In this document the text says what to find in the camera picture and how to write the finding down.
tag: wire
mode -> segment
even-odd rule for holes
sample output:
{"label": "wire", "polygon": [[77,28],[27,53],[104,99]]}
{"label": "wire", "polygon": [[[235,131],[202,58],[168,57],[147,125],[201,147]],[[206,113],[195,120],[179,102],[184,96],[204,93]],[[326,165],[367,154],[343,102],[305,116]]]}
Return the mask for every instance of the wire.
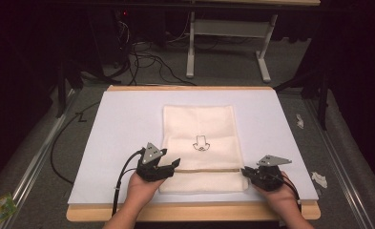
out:
{"label": "wire", "polygon": [[54,152],[54,149],[55,149],[55,145],[56,145],[56,142],[57,140],[59,139],[59,137],[62,135],[62,133],[68,128],[68,126],[79,116],[79,115],[83,115],[84,112],[86,112],[87,110],[91,109],[91,107],[99,104],[100,101],[98,102],[95,102],[93,103],[92,105],[88,106],[87,108],[83,109],[82,111],[76,113],[76,115],[74,117],[71,118],[71,120],[68,121],[68,123],[59,131],[59,133],[56,135],[56,138],[53,140],[53,143],[52,143],[52,147],[51,147],[51,152],[50,152],[50,163],[51,163],[51,166],[52,166],[52,169],[53,169],[53,172],[56,173],[57,176],[59,176],[61,179],[63,179],[64,181],[70,183],[70,184],[74,184],[73,181],[69,180],[68,178],[62,176],[55,168],[55,165],[53,163],[53,152]]}
{"label": "wire", "polygon": [[112,211],[112,216],[116,213],[116,207],[118,205],[118,194],[119,194],[119,188],[121,187],[121,179],[122,177],[129,171],[133,170],[133,169],[130,169],[130,170],[127,170],[125,171],[125,169],[127,168],[128,164],[130,163],[130,161],[137,155],[142,155],[142,152],[143,152],[144,149],[140,150],[140,151],[137,151],[135,152],[133,155],[131,155],[127,162],[125,162],[124,164],[124,167],[122,167],[122,171],[121,171],[121,174],[119,174],[119,178],[118,178],[118,181],[116,182],[116,186],[115,186],[115,193],[114,193],[114,201],[113,201],[113,211]]}
{"label": "wire", "polygon": [[[141,59],[151,59],[151,60],[153,60],[152,63],[150,63],[148,66],[145,66],[145,67],[140,67],[140,66],[139,66],[139,62],[136,63],[136,61],[135,61],[135,65],[136,65],[136,66],[139,66],[139,68],[147,68],[147,67],[151,67],[151,66],[153,66],[155,63],[158,63],[158,64],[160,65],[160,68],[159,68],[159,75],[160,75],[160,77],[161,77],[165,82],[167,82],[167,83],[170,83],[170,84],[183,83],[183,84],[192,85],[192,86],[196,86],[196,85],[197,85],[197,84],[195,84],[195,83],[192,83],[192,82],[189,82],[189,81],[186,81],[186,80],[183,80],[183,79],[177,77],[177,76],[175,75],[175,73],[173,72],[172,68],[170,68],[170,67],[169,67],[169,66],[163,61],[163,59],[161,59],[161,58],[160,58],[159,56],[157,56],[157,55],[153,55],[153,54],[150,54],[150,53],[148,53],[148,52],[140,52],[139,54],[136,54],[136,52],[135,52],[135,53],[131,53],[131,54],[133,54],[133,55],[136,56],[136,61],[139,61],[139,60],[141,60]],[[162,72],[161,72],[163,66],[165,66],[165,67],[169,70],[171,76],[172,76],[173,78],[177,79],[178,81],[170,81],[170,80],[165,79],[165,78],[163,77],[163,75],[162,75]]]}

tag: black cable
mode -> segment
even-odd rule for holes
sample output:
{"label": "black cable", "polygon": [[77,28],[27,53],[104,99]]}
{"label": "black cable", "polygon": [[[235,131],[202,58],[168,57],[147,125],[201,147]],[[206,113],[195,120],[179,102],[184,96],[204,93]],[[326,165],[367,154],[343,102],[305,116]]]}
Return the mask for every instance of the black cable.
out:
{"label": "black cable", "polygon": [[55,145],[56,145],[56,142],[57,140],[59,139],[59,137],[62,135],[62,133],[68,128],[68,126],[79,116],[79,115],[82,115],[84,112],[86,112],[87,110],[91,109],[91,107],[99,104],[100,101],[98,102],[95,102],[94,104],[90,105],[89,107],[83,109],[82,111],[76,113],[76,115],[74,117],[71,118],[71,120],[68,121],[68,123],[59,131],[58,135],[56,135],[56,138],[53,140],[53,143],[52,143],[52,147],[51,147],[51,152],[50,152],[50,163],[51,163],[51,166],[52,166],[52,169],[53,169],[53,172],[56,173],[57,176],[59,176],[61,179],[63,179],[64,181],[70,183],[70,184],[74,184],[73,181],[67,179],[66,177],[63,177],[55,168],[55,165],[53,163],[53,152],[54,152],[54,149],[55,149]]}
{"label": "black cable", "polygon": [[135,46],[133,46],[133,51],[134,51],[134,53],[133,53],[133,55],[135,56],[135,58],[136,58],[136,69],[135,69],[135,73],[133,73],[133,70],[131,69],[131,66],[130,66],[130,73],[131,73],[131,76],[132,76],[132,80],[131,80],[131,82],[128,84],[128,86],[131,86],[132,84],[133,84],[133,82],[134,82],[134,85],[136,86],[136,74],[137,74],[137,71],[139,70],[139,58],[138,58],[138,56],[137,56],[137,54],[136,54],[136,51],[135,51]]}
{"label": "black cable", "polygon": [[116,207],[118,205],[118,195],[119,195],[119,188],[121,186],[121,179],[122,177],[129,171],[133,170],[133,169],[130,169],[130,170],[127,170],[125,171],[125,169],[127,168],[128,164],[130,163],[130,161],[137,155],[142,155],[142,152],[143,152],[143,149],[140,150],[140,151],[137,151],[135,152],[133,155],[131,155],[127,162],[125,162],[124,164],[124,167],[122,167],[122,171],[121,171],[121,174],[119,174],[119,178],[118,178],[118,181],[116,182],[116,186],[115,186],[115,194],[114,194],[114,201],[113,201],[113,211],[112,211],[112,216],[116,213]]}
{"label": "black cable", "polygon": [[[147,58],[147,59],[152,59],[152,60],[153,60],[153,63],[151,63],[151,64],[148,65],[147,67],[152,66],[154,63],[159,63],[159,64],[160,64],[159,75],[160,75],[160,77],[161,77],[165,82],[167,82],[167,83],[171,83],[171,84],[183,83],[183,84],[187,84],[187,85],[196,86],[195,83],[192,83],[192,82],[189,82],[189,81],[185,81],[185,80],[183,80],[183,79],[177,77],[177,76],[174,74],[172,68],[170,68],[170,67],[169,67],[169,66],[163,61],[163,59],[161,59],[159,56],[157,56],[157,55],[153,55],[153,54],[150,54],[150,53],[148,53],[148,52],[141,52],[138,56],[139,56],[139,59]],[[166,80],[166,79],[163,77],[163,75],[161,74],[161,69],[162,69],[163,66],[165,66],[165,67],[169,70],[171,76],[172,76],[173,78],[177,79],[178,82],[174,82],[174,81]]]}

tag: towel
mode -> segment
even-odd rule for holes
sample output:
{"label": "towel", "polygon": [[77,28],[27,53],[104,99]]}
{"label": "towel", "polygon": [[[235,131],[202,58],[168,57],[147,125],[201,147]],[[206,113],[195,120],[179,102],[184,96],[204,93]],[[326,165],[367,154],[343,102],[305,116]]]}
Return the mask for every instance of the towel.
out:
{"label": "towel", "polygon": [[232,106],[165,106],[167,149],[159,165],[181,158],[173,177],[160,193],[229,193],[248,188],[241,172],[243,160]]}

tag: table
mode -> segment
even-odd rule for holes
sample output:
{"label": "table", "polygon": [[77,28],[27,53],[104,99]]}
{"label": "table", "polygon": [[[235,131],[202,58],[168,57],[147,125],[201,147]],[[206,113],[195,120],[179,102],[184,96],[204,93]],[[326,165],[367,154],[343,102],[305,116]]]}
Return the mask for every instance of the table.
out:
{"label": "table", "polygon": [[[145,94],[146,92],[149,95],[160,93],[160,95],[162,96],[168,95],[166,94],[166,92],[169,92],[169,94],[181,94],[184,97],[183,98],[184,102],[189,101],[189,99],[192,99],[194,101],[196,100],[194,97],[192,98],[185,97],[186,94],[189,94],[189,95],[196,94],[196,93],[202,94],[202,92],[208,92],[209,96],[216,96],[216,97],[219,97],[219,94],[229,94],[233,96],[237,95],[237,96],[245,97],[247,93],[252,93],[254,91],[259,92],[259,94],[274,93],[274,91],[272,91],[271,88],[269,87],[111,87],[108,90],[108,93],[109,94],[114,93],[115,90],[119,90],[120,92],[130,92],[129,94],[125,94],[125,95],[129,95],[130,97],[139,97],[139,94]],[[230,97],[231,96],[225,96],[225,98],[217,99],[218,103],[224,103],[223,101],[227,101]],[[161,102],[160,99],[163,99],[163,98],[160,98],[160,96],[155,98],[157,103]],[[169,102],[177,101],[177,98],[173,97],[172,99],[169,99]],[[241,107],[245,107],[248,102],[252,102],[251,99],[249,100],[243,104],[235,104],[237,108],[236,109],[237,120],[238,118],[240,118],[240,116],[242,116]],[[306,168],[304,168],[303,161],[301,161],[302,160],[301,156],[298,155],[299,152],[297,152],[298,149],[296,149],[296,143],[295,141],[292,142],[294,139],[292,135],[290,135],[291,132],[289,130],[289,127],[287,126],[284,115],[281,114],[282,110],[281,110],[281,107],[279,107],[280,102],[278,102],[278,100],[273,100],[273,101],[274,102],[272,102],[271,105],[275,105],[275,106],[272,106],[272,107],[277,108],[276,113],[274,115],[272,114],[270,115],[269,113],[262,114],[262,112],[259,112],[259,111],[250,111],[250,112],[254,112],[255,114],[258,114],[260,116],[267,116],[267,117],[271,116],[273,120],[275,119],[274,117],[277,117],[276,123],[280,123],[279,129],[281,129],[281,133],[276,133],[276,138],[279,140],[279,142],[286,142],[286,143],[280,144],[280,146],[277,146],[277,144],[269,144],[269,145],[261,144],[261,146],[259,147],[263,147],[261,151],[265,153],[267,151],[267,148],[269,148],[268,149],[269,151],[275,151],[276,149],[275,147],[283,147],[285,149],[285,152],[284,152],[285,155],[289,155],[290,157],[295,158],[294,161],[296,164],[293,164],[292,167],[290,167],[290,165],[282,165],[281,169],[287,172],[291,171],[292,173],[291,178],[293,182],[296,183],[297,188],[300,192],[300,196],[303,197],[302,214],[304,215],[304,217],[306,219],[318,219],[321,215],[321,212],[319,210],[319,206],[317,203],[316,192],[315,190],[313,190],[313,185],[310,181],[310,177],[308,176],[306,172]],[[153,142],[160,141],[161,133],[152,134],[149,132],[147,133],[147,131],[145,131],[145,133],[141,133],[138,131],[140,128],[145,127],[147,124],[155,125],[155,124],[152,124],[153,122],[150,122],[151,118],[146,118],[146,119],[149,119],[148,121],[145,121],[145,120],[140,121],[141,123],[136,124],[135,127],[134,125],[131,125],[132,127],[134,127],[133,129],[135,129],[135,132],[137,133],[127,132],[127,130],[130,129],[129,126],[127,127],[127,123],[133,122],[132,120],[129,120],[128,117],[126,117],[127,119],[125,119],[127,120],[126,121],[127,123],[125,122],[115,123],[115,121],[111,119],[111,116],[113,115],[113,116],[119,116],[120,118],[123,118],[121,114],[119,113],[119,111],[121,110],[126,110],[130,116],[137,116],[136,118],[139,118],[139,120],[142,117],[144,117],[143,114],[136,112],[137,111],[136,107],[142,106],[142,105],[135,103],[134,101],[130,102],[131,105],[123,104],[124,101],[119,101],[117,99],[115,100],[115,102],[117,102],[118,104],[121,104],[121,106],[123,107],[121,107],[120,105],[116,106],[116,108],[113,108],[113,111],[111,112],[111,114],[106,113],[108,111],[107,109],[111,108],[110,106],[107,106],[107,104],[106,105],[103,104],[103,106],[100,105],[97,117],[95,119],[94,129],[92,130],[91,136],[89,138],[89,142],[85,150],[85,155],[82,160],[82,165],[79,169],[79,173],[76,178],[76,183],[73,187],[73,193],[71,194],[70,205],[69,205],[68,212],[67,212],[68,220],[71,220],[71,221],[108,220],[111,217],[111,210],[113,206],[110,203],[110,201],[114,194],[114,189],[110,187],[113,187],[115,181],[101,180],[102,177],[99,177],[97,174],[102,173],[104,177],[109,177],[113,175],[113,178],[116,179],[116,176],[119,174],[119,172],[118,173],[115,172],[114,174],[111,173],[113,169],[110,169],[110,167],[113,165],[109,165],[110,163],[114,162],[114,166],[118,167],[118,169],[121,169],[120,167],[122,167],[122,165],[119,165],[121,163],[118,163],[118,161],[120,160],[120,157],[115,158],[116,156],[119,156],[118,153],[116,153],[118,152],[118,150],[116,149],[121,149],[125,152],[130,152],[130,149],[132,149],[130,148],[130,146],[133,145],[133,141],[139,142],[140,140],[142,140],[143,142],[145,142],[145,139],[148,139],[148,138],[151,139]],[[148,109],[151,109],[151,107],[155,108],[157,106],[160,106],[156,104],[150,105],[149,101],[146,101],[146,102],[148,104],[146,105]],[[253,102],[255,102],[256,106],[259,106],[260,109],[262,108],[262,106],[268,107],[270,105],[267,103],[269,101],[261,102],[261,99],[259,98],[253,99]],[[134,109],[136,110],[135,111],[130,110],[131,108],[129,106],[134,106]],[[101,123],[104,123],[104,121],[102,120],[106,117],[110,121],[109,128],[106,128],[103,124],[101,124]],[[257,121],[256,123],[261,125],[264,122]],[[117,131],[119,127],[117,126],[117,124],[121,124],[120,126],[122,126],[122,129],[124,129],[122,131],[125,131],[125,133],[127,133],[127,135],[129,136],[129,139],[122,139],[123,141],[127,142],[126,145],[117,144],[119,139],[121,140],[121,136],[116,135],[116,134],[113,139],[108,139],[108,140],[107,140],[107,137],[105,136],[98,137],[99,135],[101,135],[101,132],[99,132],[98,129],[102,129],[104,130],[104,132],[109,133],[108,135],[113,136],[111,134],[112,132],[111,129]],[[157,126],[152,126],[152,129],[157,130]],[[238,129],[244,129],[242,127],[242,123],[239,121],[238,121]],[[266,138],[268,138],[269,136],[269,133],[267,131],[261,132],[261,134]],[[259,141],[262,142],[261,135],[256,135],[256,134],[253,134],[253,135],[255,135],[256,138],[258,138]],[[100,142],[101,140],[105,142],[106,146],[102,146]],[[244,152],[248,151],[247,150],[248,141],[250,142],[253,140],[244,139],[242,137],[240,138],[241,149]],[[114,145],[113,147],[115,149],[111,149],[111,151],[114,151],[114,155],[110,156],[108,159],[108,162],[106,162],[109,164],[105,164],[104,166],[99,166],[98,165],[100,163],[99,160],[102,157],[103,158],[107,157],[104,155],[104,152],[110,151],[109,148],[111,147],[112,144]],[[274,155],[280,156],[279,154],[282,154],[282,152],[275,152]],[[250,155],[243,154],[243,160],[245,161],[245,164],[255,163],[254,161],[256,160],[256,158],[257,157],[252,154]],[[121,187],[121,191],[123,192],[126,190],[125,184],[127,182],[125,181],[125,179],[123,179],[123,182],[122,182],[124,187]],[[91,198],[87,198],[87,195],[89,194],[85,192],[85,190],[88,190],[88,189],[92,189],[91,198],[93,200],[91,200]],[[95,197],[96,195],[99,195],[104,192],[106,192],[106,194],[103,194],[102,196],[108,196],[108,197],[101,197],[101,198]],[[199,199],[200,196],[194,196],[194,198],[182,197],[182,199],[180,200],[179,197],[175,197],[175,196],[167,195],[166,197],[164,197],[164,195],[159,195],[159,196],[155,195],[152,202],[143,209],[143,211],[141,212],[137,220],[138,221],[277,220],[278,216],[276,216],[269,209],[268,205],[264,201],[259,199],[259,196],[254,197],[255,194],[253,192],[254,192],[254,189],[250,189],[250,191],[243,193],[243,194],[231,194],[231,195],[216,194],[212,196],[205,196],[205,198],[212,198],[213,201],[199,201],[199,202],[196,202],[195,200],[192,200],[192,199]],[[257,200],[246,201],[248,197],[252,199],[257,199]]]}
{"label": "table", "polygon": [[[200,2],[226,2],[226,3],[247,3],[247,4],[278,4],[295,6],[319,6],[320,0],[203,0]],[[195,12],[190,13],[190,43],[187,56],[187,78],[194,77],[195,49],[194,38],[198,34],[217,36],[239,36],[256,37],[262,39],[262,46],[259,51],[255,51],[259,64],[261,78],[264,83],[271,81],[265,64],[264,56],[270,42],[271,35],[276,26],[277,14],[270,16],[269,21],[248,22],[229,20],[207,20],[196,19]]]}

